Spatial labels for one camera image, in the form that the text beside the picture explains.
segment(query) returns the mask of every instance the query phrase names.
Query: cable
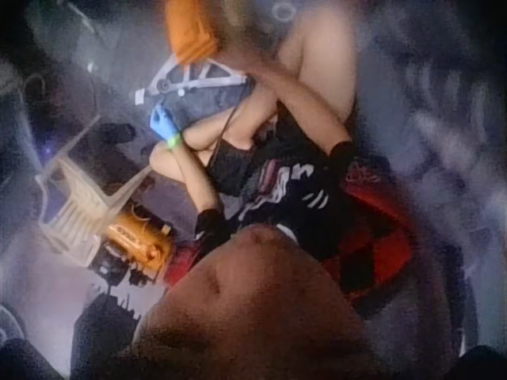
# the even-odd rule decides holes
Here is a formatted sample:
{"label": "cable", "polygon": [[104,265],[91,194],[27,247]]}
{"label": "cable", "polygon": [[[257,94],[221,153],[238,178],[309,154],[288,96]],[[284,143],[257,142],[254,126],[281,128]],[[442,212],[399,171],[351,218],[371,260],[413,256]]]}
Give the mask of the cable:
{"label": "cable", "polygon": [[217,138],[216,140],[216,145],[215,145],[215,149],[213,150],[213,154],[212,154],[212,157],[210,158],[209,160],[209,164],[208,164],[208,167],[212,167],[213,164],[215,163],[215,160],[216,160],[216,156],[218,154],[218,151],[219,151],[219,148],[220,148],[220,144],[222,143],[222,139],[223,139],[223,134],[225,133],[225,131],[229,128],[229,124],[231,123],[231,120],[232,120],[232,117],[234,116],[234,114],[238,111],[238,108],[239,108],[239,105],[241,104],[241,101],[242,101],[242,98],[243,98],[243,94],[245,93],[245,90],[246,90],[246,87],[248,87],[250,85],[250,77],[247,77],[245,83],[243,83],[243,86],[241,88],[241,93],[239,93],[239,97],[238,97],[238,103],[235,105],[235,107],[232,109],[232,112],[231,114],[229,115],[229,117],[227,117],[227,121],[225,122],[225,124],[223,125],[223,130],[220,132],[220,135],[219,137]]}

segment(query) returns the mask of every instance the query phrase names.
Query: person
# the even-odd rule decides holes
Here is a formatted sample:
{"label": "person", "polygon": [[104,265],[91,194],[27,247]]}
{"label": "person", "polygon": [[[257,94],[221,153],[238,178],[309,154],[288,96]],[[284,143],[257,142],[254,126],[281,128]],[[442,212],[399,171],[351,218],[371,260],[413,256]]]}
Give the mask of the person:
{"label": "person", "polygon": [[[318,262],[335,254],[350,212],[337,186],[354,151],[343,125],[354,86],[345,20],[333,7],[309,10],[277,62],[230,48],[228,58],[257,86],[221,142],[227,112],[180,133],[157,104],[151,128],[164,141],[151,164],[185,184],[199,214],[200,260],[146,315],[133,345],[101,368],[102,378],[387,377],[360,318]],[[331,61],[321,62],[324,53]],[[253,146],[276,110],[275,135]],[[221,176],[227,164],[235,165],[233,180]],[[245,200],[229,220],[222,191]]]}

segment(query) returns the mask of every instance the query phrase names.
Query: chair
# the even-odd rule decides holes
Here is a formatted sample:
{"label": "chair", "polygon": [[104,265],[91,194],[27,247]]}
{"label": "chair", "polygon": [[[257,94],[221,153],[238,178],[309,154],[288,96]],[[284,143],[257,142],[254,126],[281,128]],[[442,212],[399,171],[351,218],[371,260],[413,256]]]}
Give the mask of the chair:
{"label": "chair", "polygon": [[[147,166],[112,196],[107,196],[97,184],[69,157],[69,152],[90,129],[98,123],[96,116],[76,135],[36,176],[42,189],[42,208],[39,226],[44,235],[59,252],[70,257],[75,264],[88,267],[101,246],[105,227],[117,216],[132,193],[151,171]],[[61,170],[67,185],[68,199],[49,222],[45,222],[48,210],[48,182],[56,170]]]}

